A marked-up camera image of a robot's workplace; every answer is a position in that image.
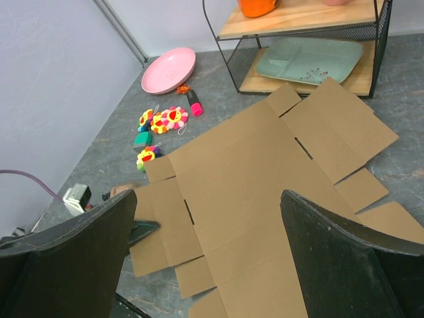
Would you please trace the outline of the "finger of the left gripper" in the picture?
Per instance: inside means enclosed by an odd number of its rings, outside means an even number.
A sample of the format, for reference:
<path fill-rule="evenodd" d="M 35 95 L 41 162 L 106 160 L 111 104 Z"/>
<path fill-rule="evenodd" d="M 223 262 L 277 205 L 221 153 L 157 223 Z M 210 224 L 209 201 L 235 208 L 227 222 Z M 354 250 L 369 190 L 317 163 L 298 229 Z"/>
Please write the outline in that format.
<path fill-rule="evenodd" d="M 134 246 L 148 235 L 157 231 L 159 228 L 160 224 L 156 221 L 134 220 L 132 222 L 128 247 Z"/>

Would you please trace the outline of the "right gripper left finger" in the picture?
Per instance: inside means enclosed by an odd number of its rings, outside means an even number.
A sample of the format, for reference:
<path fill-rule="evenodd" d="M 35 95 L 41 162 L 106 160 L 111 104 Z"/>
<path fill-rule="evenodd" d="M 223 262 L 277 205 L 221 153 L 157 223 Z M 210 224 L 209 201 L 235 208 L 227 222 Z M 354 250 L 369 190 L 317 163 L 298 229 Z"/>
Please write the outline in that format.
<path fill-rule="evenodd" d="M 1 245 L 2 317 L 108 317 L 136 209 L 126 190 Z"/>

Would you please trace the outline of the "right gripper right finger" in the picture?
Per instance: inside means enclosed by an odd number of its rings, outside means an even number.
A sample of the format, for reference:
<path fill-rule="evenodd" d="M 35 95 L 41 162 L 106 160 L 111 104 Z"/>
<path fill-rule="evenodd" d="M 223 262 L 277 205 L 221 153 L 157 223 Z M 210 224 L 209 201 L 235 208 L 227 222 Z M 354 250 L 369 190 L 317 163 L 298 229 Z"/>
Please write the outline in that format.
<path fill-rule="evenodd" d="M 422 317 L 423 245 L 285 190 L 282 222 L 309 317 Z"/>

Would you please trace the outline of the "brown cardboard box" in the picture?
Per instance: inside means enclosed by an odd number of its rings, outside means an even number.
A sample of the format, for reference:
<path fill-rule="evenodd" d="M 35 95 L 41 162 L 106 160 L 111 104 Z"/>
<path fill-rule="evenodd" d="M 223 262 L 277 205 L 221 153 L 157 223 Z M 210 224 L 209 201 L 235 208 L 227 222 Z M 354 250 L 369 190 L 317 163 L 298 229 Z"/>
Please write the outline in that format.
<path fill-rule="evenodd" d="M 136 276 L 175 268 L 191 317 L 309 317 L 280 209 L 292 190 L 344 218 L 423 245 L 423 227 L 366 163 L 397 140 L 326 79 L 302 99 L 285 84 L 148 162 L 137 219 L 160 228 L 131 248 Z"/>

